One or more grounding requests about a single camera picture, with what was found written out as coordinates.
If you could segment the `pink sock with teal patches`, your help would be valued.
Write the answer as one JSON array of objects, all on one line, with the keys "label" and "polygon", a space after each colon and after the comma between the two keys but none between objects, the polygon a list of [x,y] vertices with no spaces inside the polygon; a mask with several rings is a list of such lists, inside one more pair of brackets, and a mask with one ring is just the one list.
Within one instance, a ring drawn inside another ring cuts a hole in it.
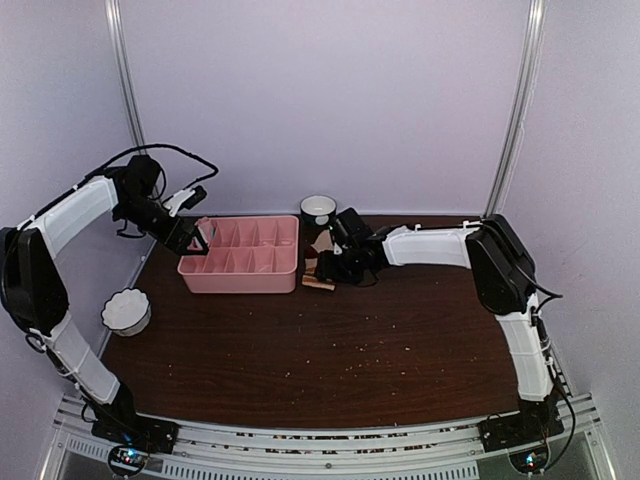
[{"label": "pink sock with teal patches", "polygon": [[196,225],[203,241],[210,247],[215,236],[215,222],[208,217],[203,217],[196,222]]}]

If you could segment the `beige striped ribbed sock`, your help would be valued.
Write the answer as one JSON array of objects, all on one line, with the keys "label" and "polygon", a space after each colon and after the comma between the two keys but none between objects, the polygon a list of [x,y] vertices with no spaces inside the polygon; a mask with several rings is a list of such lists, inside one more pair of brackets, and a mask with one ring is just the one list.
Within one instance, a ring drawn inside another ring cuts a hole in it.
[{"label": "beige striped ribbed sock", "polygon": [[323,230],[304,250],[304,287],[333,292],[336,283],[328,272],[328,260],[334,253],[333,240],[328,229]]}]

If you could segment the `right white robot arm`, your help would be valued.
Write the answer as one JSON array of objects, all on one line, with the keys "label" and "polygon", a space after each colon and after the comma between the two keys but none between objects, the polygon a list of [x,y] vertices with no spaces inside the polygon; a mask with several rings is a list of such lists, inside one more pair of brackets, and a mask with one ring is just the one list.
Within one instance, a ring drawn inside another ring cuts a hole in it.
[{"label": "right white robot arm", "polygon": [[332,246],[318,255],[321,280],[358,285],[365,275],[405,265],[444,265],[471,271],[481,305],[499,323],[518,382],[519,413],[512,430],[535,440],[551,424],[555,408],[550,341],[540,316],[545,291],[535,279],[535,262],[500,214],[457,227],[419,224],[371,229],[352,208],[328,226]]}]

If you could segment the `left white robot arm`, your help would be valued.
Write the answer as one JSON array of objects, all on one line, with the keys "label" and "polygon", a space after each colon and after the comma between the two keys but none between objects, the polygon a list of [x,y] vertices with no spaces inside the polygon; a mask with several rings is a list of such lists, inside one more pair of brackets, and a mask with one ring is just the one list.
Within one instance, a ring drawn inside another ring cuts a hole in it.
[{"label": "left white robot arm", "polygon": [[143,421],[131,390],[102,363],[74,323],[59,256],[106,214],[136,226],[177,255],[207,254],[195,219],[180,214],[205,199],[204,180],[197,178],[168,198],[156,196],[163,168],[148,151],[126,151],[125,165],[108,160],[18,226],[1,231],[2,306],[123,444],[143,436]]}]

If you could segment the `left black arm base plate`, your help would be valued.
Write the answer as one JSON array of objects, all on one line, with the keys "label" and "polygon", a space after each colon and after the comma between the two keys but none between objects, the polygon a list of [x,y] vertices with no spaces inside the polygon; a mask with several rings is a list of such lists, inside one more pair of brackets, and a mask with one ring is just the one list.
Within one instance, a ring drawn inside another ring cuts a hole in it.
[{"label": "left black arm base plate", "polygon": [[178,437],[177,423],[135,415],[126,422],[107,414],[99,414],[91,427],[93,436],[134,447],[147,453],[171,454]]}]

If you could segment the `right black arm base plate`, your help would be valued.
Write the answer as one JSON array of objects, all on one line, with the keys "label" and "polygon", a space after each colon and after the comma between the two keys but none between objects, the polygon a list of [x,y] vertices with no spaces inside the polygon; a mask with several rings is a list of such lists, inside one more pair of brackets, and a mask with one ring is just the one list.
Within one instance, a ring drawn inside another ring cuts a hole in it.
[{"label": "right black arm base plate", "polygon": [[490,415],[477,425],[485,452],[513,449],[528,444],[542,444],[549,437],[564,432],[563,422],[552,417],[543,422],[539,417],[522,412]]}]

